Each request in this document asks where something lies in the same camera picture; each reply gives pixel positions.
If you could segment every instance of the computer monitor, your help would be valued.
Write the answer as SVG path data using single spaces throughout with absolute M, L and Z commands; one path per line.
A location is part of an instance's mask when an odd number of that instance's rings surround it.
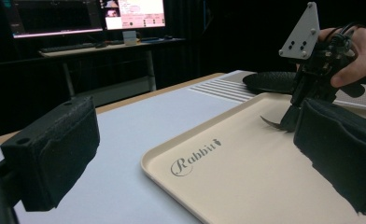
M 99 0 L 106 30 L 164 27 L 162 0 Z
M 14 38 L 103 31 L 98 0 L 0 0 Z

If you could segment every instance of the hand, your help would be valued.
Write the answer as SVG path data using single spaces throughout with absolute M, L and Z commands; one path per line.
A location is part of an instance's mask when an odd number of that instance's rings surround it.
M 326 38 L 332 30 L 333 28 L 321 30 L 319 40 Z M 331 78 L 331 85 L 335 88 L 340 88 L 366 77 L 366 28 L 355 30 L 352 36 L 352 44 L 357 58 Z

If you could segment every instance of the table surface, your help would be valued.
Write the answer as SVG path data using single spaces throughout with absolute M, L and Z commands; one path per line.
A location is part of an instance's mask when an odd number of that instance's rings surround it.
M 97 108 L 95 158 L 57 208 L 26 212 L 18 203 L 20 223 L 200 223 L 144 174 L 140 161 L 150 149 L 251 99 L 236 81 L 248 74 L 214 74 Z M 0 136 L 0 144 L 12 134 Z

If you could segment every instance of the black padded block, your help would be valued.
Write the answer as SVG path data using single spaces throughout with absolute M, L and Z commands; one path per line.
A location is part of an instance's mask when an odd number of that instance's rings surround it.
M 357 212 L 366 214 L 366 119 L 306 99 L 294 144 Z
M 91 97 L 61 104 L 1 145 L 27 211 L 48 211 L 81 177 L 100 136 Z

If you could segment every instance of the white tray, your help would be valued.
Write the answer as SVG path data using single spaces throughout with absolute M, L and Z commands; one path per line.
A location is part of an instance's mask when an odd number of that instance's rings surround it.
M 264 93 L 148 151 L 142 169 L 202 222 L 366 223 L 279 122 L 290 96 Z

